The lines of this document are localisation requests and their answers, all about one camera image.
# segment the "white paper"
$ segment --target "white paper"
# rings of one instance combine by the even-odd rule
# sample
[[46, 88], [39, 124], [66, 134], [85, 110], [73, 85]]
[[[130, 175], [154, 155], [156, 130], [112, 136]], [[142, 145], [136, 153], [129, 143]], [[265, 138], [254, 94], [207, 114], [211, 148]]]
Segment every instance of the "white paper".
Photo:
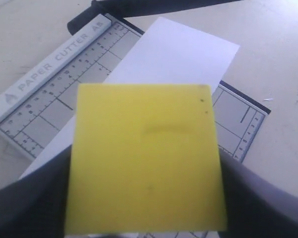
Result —
[[160, 17], [106, 83], [186, 83], [217, 88], [239, 46]]

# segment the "ruler scale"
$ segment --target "ruler scale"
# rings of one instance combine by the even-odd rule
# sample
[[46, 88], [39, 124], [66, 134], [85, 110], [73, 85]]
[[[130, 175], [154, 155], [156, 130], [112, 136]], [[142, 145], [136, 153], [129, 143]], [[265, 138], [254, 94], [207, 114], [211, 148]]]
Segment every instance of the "ruler scale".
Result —
[[[80, 83], [101, 83], [143, 32], [98, 15], [0, 95], [0, 134], [34, 160], [74, 116]], [[269, 110], [221, 82], [213, 94], [219, 147], [242, 161]]]

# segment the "table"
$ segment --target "table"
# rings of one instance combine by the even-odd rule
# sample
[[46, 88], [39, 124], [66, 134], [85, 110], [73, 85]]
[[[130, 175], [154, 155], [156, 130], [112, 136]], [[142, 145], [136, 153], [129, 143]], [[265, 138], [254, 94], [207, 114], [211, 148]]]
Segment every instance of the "table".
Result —
[[[66, 23], [90, 4], [90, 0], [4, 2], [0, 93], [68, 39]], [[298, 1], [245, 0], [163, 16], [241, 45], [223, 80], [272, 110], [244, 164], [298, 196]], [[146, 30], [156, 18], [128, 20]], [[263, 102], [266, 98], [273, 101]], [[0, 187], [17, 180], [29, 164], [0, 138]]]

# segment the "logo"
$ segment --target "logo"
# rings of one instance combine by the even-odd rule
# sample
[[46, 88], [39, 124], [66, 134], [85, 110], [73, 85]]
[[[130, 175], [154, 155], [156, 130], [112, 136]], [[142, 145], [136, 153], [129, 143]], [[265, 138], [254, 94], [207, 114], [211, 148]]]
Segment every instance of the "logo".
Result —
[[16, 95], [13, 94], [5, 94], [5, 101], [10, 104], [13, 105], [15, 103], [15, 101], [18, 100], [18, 97]]

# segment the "sheet of paper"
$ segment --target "sheet of paper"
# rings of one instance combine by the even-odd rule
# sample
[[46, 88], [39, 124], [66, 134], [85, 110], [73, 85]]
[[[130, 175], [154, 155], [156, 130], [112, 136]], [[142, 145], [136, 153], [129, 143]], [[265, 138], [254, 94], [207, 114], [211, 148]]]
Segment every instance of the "sheet of paper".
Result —
[[79, 86], [66, 234], [225, 227], [209, 86]]
[[208, 84], [212, 93], [239, 46], [160, 17], [106, 83]]

